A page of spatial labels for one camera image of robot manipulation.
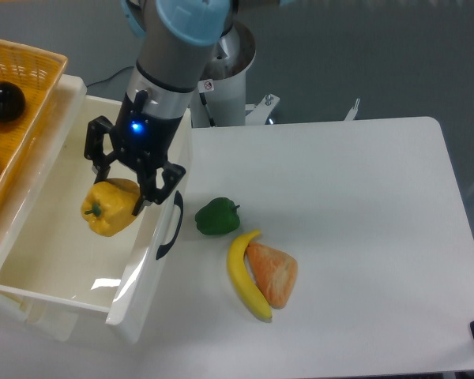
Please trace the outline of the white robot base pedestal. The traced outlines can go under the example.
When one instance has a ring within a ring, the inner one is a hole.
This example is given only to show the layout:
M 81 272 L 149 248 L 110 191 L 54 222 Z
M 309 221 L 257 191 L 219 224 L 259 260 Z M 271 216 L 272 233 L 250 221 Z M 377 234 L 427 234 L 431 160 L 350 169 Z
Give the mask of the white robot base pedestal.
M 194 128 L 245 123 L 246 72 L 255 55 L 252 33 L 235 21 L 216 44 L 190 101 Z

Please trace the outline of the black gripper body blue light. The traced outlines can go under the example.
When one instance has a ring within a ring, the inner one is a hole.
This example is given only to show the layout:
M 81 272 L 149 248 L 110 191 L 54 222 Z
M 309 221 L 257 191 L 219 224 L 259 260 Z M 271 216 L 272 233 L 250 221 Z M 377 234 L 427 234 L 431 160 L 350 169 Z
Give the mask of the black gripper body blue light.
M 182 167 L 168 161 L 168 150 L 178 130 L 181 118 L 159 118 L 146 112 L 149 92 L 137 92 L 135 99 L 126 97 L 109 136 L 112 152 L 107 156 L 117 160 L 137 174 L 139 183 L 154 186 L 156 172 L 161 169 L 166 186 L 176 186 L 182 179 Z

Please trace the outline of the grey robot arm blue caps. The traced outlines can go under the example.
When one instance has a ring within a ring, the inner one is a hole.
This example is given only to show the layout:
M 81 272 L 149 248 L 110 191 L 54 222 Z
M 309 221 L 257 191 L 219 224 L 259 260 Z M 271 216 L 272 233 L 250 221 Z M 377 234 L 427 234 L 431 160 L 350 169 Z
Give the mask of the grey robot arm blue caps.
M 181 182 L 184 167 L 168 150 L 184 112 L 199 126 L 241 126 L 245 93 L 229 88 L 256 54 L 254 37 L 235 15 L 259 1 L 126 1 L 125 13 L 144 33 L 118 117 L 88 124 L 85 151 L 96 181 L 113 162 L 137 176 L 130 214 L 164 202 Z

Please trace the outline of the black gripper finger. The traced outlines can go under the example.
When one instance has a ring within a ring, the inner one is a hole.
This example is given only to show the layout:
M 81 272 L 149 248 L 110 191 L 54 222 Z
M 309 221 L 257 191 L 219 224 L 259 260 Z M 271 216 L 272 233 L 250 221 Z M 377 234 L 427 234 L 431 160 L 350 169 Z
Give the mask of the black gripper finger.
M 138 216 L 146 206 L 161 205 L 181 182 L 186 169 L 170 162 L 166 162 L 160 168 L 146 167 L 143 162 L 140 162 L 135 172 L 140 194 L 132 215 Z
M 84 157 L 92 162 L 92 170 L 96 175 L 95 184 L 107 179 L 111 164 L 115 161 L 114 151 L 106 155 L 103 150 L 104 138 L 111 135 L 113 127 L 104 116 L 94 118 L 87 126 Z

